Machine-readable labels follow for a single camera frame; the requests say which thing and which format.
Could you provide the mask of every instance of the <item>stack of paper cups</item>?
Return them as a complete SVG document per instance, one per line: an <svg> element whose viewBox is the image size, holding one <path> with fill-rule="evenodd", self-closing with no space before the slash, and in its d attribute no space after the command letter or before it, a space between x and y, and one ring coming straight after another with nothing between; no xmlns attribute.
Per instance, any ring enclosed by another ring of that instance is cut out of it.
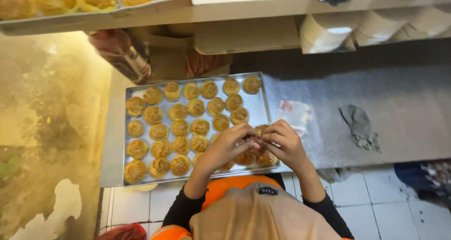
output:
<svg viewBox="0 0 451 240"><path fill-rule="evenodd" d="M405 29L415 30L424 37L437 36L451 27L451 5L437 5L422 8Z"/></svg>
<svg viewBox="0 0 451 240"><path fill-rule="evenodd" d="M307 15L299 29L303 53L329 52L338 48L361 18L360 12Z"/></svg>
<svg viewBox="0 0 451 240"><path fill-rule="evenodd" d="M375 45L390 39L418 12L417 8L369 10L353 34L360 46Z"/></svg>

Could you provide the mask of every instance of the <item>pastry tray on shelf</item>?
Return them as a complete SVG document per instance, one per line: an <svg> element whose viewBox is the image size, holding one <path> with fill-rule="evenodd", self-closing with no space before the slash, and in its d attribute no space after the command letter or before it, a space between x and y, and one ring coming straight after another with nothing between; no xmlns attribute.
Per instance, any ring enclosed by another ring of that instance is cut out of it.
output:
<svg viewBox="0 0 451 240"><path fill-rule="evenodd" d="M249 76L257 76L260 81L261 81L261 88L258 91L257 94L255 95L251 95L246 93L243 90L243 84L242 82L244 81L244 79L246 77ZM270 113L269 113L269 108L268 108L268 102L266 99L266 94L265 94L265 86L264 86L264 82L263 82L263 75L261 72L254 72L254 73L247 73L247 74L235 74L235 75L230 75L230 76L224 76L224 77L211 77L211 78L200 78L200 79L193 79L193 80L184 80L184 81L178 81L177 83L180 86L180 99L177 101L168 101L165 97L163 97L163 100L157 104L157 106L159 106L163 112L164 112L164 116L163 116L163 120L161 121L163 124L165 124L169 130L169 137L168 140L172 142L175 140L176 136L171 132L171 124L172 124L172 120L169 118L168 116L168 110L171 108L172 105L176 104L176 103L181 103L184 105L187 105L189 100L186 99L183 95L183 89L184 86L188 83L188 82L195 82L197 83L197 85L201 86L201 84L204 81L207 80L211 80L214 81L217 84L218 87L218 94L217 97L220 97L224 102L227 99L227 95L222 91L222 85L224 83L224 81L229 78L229 77L233 77L235 78L239 83L240 83L240 96L243 98L243 107L248 110L249 112L249 124L253 127L256 127L258 125L262 125L262 124L270 124L271 123L271 117L270 117ZM145 86L138 86L138 87L129 87L126 89L125 93L125 99L129 99L131 97L140 97L143 98L143 94L145 93L145 91L149 88L149 87L153 87L153 86L158 86L160 87L163 91L164 88L166 86L167 83L159 83L159 84L152 84L152 85L145 85ZM195 120L195 119L205 119L210 123L210 130L208 132L208 134L206 135L206 138L211 142L211 138L212 136L217 133L217 131L213 128L212 126L212 119L213 117L211 115L208 114L207 109L206 109L206 105L208 103L208 101L210 101L209 99L205 99L203 98L201 95L198 97L199 99L201 99L204 102L205 105L205 113L197 118L188 115L187 118L185 119L190 125L191 123ZM224 108L223 115L227 116L228 118L230 117L230 112L228 110L226 110ZM147 152L147 154L141 159L143 162L146 163L147 166L147 175L146 177L141 180L140 182L136 183L136 184L129 184L127 183L124 179L124 186L125 187L131 187L131 186L138 186L138 185L148 185L148 184L156 184L156 183L165 183L165 182L173 182L173 181L182 181L182 180L187 180L189 175L191 174L191 172L193 171L193 158L194 156L197 154L195 151L193 151L191 149L190 146L190 151L188 153L188 157L191 160L191 167L188 171L187 174L183 175L183 176L176 176L174 175L171 170L169 170L169 172L166 174L165 177L161 178L161 179L156 179L153 178L149 175L149 165L150 163L155 159L152 154L150 153L150 148L152 146L152 144L155 142L154 140L152 140L149 137L149 130L150 130L150 126L149 124L147 124L144 120L143 120L143 116L139 116L139 117L132 117L129 114L125 114L125 130L127 130L127 125L130 121L132 120L139 120L143 123L144 125L144 132L142 134L141 137L139 138L133 138L131 136L129 136L129 134L126 132L125 133L125 137L124 137L124 167L127 165L127 163L131 162L133 160L132 157L130 157L129 155L127 155L126 153L126 148L127 148L127 144L130 143L132 140L134 139L142 139L144 142L146 142L149 145L149 151ZM190 132L189 134L186 136L186 138L189 139L189 141L191 142L191 139L193 137L193 134L191 133L191 128L190 128ZM172 153L167 156L166 158L171 161L177 154L172 151ZM242 166L242 165L238 165L235 163L235 165L229 170L229 171L215 171L212 175L211 178L217 178L218 176L225 176L225 175L230 175L230 174L237 174L237 173L243 173L243 172L250 172L250 171L256 171L256 170L261 170L261 169L272 169L272 168L278 168L280 167L280 161L277 161L273 166L259 166L257 165L255 162L251 165L248 166Z"/></svg>

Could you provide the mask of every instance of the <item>cloth rag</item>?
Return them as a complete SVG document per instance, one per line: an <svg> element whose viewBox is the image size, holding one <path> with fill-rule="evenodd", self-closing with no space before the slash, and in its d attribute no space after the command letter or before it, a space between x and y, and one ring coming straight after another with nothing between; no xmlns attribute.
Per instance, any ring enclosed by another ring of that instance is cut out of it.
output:
<svg viewBox="0 0 451 240"><path fill-rule="evenodd" d="M373 131L371 121L364 110L355 105L345 105L340 108L340 112L346 124L351 128L351 135L358 147L382 153L377 140L378 134Z"/></svg>

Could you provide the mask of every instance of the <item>white tile floor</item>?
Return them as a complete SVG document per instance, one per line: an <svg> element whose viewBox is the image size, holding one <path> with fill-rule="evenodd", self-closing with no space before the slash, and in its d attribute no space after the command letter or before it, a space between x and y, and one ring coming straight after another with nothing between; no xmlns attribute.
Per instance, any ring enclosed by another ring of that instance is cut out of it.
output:
<svg viewBox="0 0 451 240"><path fill-rule="evenodd" d="M287 192L302 201L297 176L284 173L282 178ZM356 239L444 240L451 236L449 210L418 200L414 191L398 180L392 165L356 171L341 183L322 182ZM149 237L161 227L183 185L168 183L147 193L105 188L99 234L139 222Z"/></svg>

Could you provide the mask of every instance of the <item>gray countertop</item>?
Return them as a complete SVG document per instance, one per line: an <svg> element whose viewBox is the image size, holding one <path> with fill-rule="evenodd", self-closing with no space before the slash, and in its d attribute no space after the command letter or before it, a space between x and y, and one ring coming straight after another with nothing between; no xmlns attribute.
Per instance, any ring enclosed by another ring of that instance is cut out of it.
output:
<svg viewBox="0 0 451 240"><path fill-rule="evenodd" d="M312 106L314 117L303 145L318 169L448 158L451 67L437 57L442 54L441 47L429 51L434 54L429 58L404 49L404 57L417 58L396 60L390 55L396 53L396 47L379 46L382 62L373 58L372 50L315 56L303 56L299 50L236 54L231 72L264 73L273 121L282 99ZM113 75L101 187L122 185L125 88L130 86L133 84L118 72ZM367 112L379 134L382 154L353 143L338 110L347 104ZM287 171L290 169L283 164L270 170Z"/></svg>

